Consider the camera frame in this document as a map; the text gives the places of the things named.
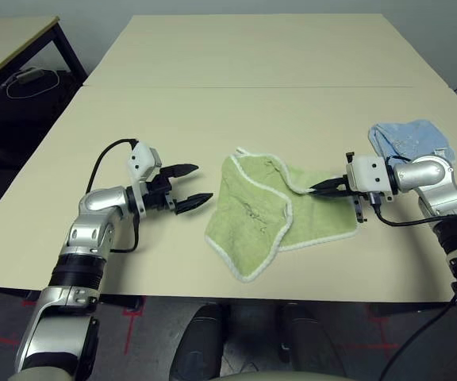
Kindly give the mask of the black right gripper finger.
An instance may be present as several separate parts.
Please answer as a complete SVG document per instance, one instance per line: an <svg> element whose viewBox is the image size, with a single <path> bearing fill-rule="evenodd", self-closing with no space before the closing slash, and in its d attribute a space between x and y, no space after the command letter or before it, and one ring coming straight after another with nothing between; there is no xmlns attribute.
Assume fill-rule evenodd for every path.
<svg viewBox="0 0 457 381"><path fill-rule="evenodd" d="M323 180L310 188L314 191L345 191L348 181L345 176Z"/></svg>
<svg viewBox="0 0 457 381"><path fill-rule="evenodd" d="M312 188L311 195L315 195L318 197L325 197L325 198L344 198L344 197L350 197L351 192L349 190L343 189L337 189L335 187L328 187L328 188Z"/></svg>

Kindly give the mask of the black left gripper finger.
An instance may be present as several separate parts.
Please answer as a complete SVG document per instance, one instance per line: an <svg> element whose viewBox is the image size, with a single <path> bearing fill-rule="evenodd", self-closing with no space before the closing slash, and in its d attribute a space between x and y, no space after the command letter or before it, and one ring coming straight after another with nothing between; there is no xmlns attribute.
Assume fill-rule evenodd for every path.
<svg viewBox="0 0 457 381"><path fill-rule="evenodd" d="M197 170L198 166L195 164L174 164L160 168L159 175L164 179L177 179Z"/></svg>
<svg viewBox="0 0 457 381"><path fill-rule="evenodd" d="M199 194L191 195L182 201L174 200L175 214L176 215L184 214L185 212L197 209L199 206L208 202L212 197L213 197L213 193L199 193Z"/></svg>

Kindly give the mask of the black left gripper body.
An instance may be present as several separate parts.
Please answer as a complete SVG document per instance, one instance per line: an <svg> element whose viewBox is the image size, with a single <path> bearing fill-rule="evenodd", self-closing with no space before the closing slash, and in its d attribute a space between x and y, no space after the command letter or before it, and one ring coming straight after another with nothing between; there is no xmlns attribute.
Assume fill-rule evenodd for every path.
<svg viewBox="0 0 457 381"><path fill-rule="evenodd" d="M168 177L155 176L151 181L139 181L136 189L139 191L136 202L140 214L146 214L149 210L178 213L178 202L171 196L172 185Z"/></svg>

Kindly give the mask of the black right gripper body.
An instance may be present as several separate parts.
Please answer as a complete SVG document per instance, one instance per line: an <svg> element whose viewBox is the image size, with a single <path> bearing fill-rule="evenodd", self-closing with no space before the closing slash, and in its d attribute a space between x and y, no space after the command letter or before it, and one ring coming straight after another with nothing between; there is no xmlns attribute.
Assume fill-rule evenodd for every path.
<svg viewBox="0 0 457 381"><path fill-rule="evenodd" d="M390 167L381 156L347 152L346 159L346 190L351 192L357 221L363 223L367 220L363 215L363 201L371 206L394 201L395 189L390 179Z"/></svg>

